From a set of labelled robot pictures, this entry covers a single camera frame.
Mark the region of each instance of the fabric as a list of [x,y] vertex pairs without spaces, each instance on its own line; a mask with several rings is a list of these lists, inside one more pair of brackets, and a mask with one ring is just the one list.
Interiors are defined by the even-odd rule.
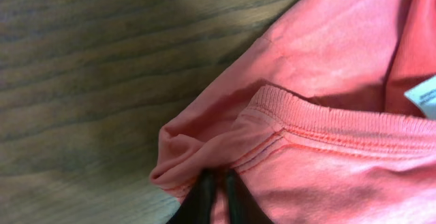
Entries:
[[151,182],[227,165],[275,223],[436,223],[436,121],[403,94],[436,74],[435,3],[300,0],[161,129]]

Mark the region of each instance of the wooden surface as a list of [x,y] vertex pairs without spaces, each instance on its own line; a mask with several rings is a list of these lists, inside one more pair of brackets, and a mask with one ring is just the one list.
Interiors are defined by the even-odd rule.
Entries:
[[295,0],[0,0],[0,223],[164,223],[158,129]]

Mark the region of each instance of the brown wood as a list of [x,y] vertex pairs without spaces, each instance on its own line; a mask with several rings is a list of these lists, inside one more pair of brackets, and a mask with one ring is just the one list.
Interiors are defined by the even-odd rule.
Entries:
[[295,0],[0,0],[0,223],[163,223],[157,132]]

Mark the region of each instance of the white label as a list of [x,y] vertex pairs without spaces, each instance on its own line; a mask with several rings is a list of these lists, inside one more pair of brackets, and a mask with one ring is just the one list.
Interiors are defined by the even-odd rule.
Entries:
[[404,92],[429,119],[436,119],[436,76]]

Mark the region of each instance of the pink fabric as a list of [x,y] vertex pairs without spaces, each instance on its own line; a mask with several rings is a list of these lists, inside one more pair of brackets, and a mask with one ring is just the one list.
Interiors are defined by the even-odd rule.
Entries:
[[161,129],[151,181],[182,200],[228,165],[275,223],[436,223],[436,121],[403,95],[436,74],[435,12],[301,0]]

